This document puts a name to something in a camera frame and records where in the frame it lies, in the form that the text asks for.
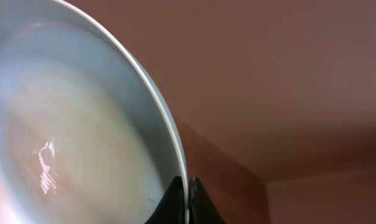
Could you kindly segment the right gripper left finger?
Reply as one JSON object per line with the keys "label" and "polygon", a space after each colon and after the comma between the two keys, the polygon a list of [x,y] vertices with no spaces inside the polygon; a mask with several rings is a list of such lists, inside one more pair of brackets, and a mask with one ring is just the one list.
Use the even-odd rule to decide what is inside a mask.
{"label": "right gripper left finger", "polygon": [[183,183],[181,177],[176,176],[145,224],[183,224],[185,219],[184,209]]}

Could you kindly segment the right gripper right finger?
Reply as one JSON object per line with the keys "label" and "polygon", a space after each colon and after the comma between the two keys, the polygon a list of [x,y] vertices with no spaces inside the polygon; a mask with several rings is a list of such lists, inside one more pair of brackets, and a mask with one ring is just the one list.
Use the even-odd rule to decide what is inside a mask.
{"label": "right gripper right finger", "polygon": [[198,177],[190,179],[189,224],[226,224]]}

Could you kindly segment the white plate top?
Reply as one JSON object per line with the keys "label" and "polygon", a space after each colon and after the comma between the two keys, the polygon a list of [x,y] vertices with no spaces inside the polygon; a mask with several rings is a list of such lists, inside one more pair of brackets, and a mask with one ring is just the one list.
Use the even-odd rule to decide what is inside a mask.
{"label": "white plate top", "polygon": [[145,223],[185,156],[137,59],[66,1],[0,1],[0,223]]}

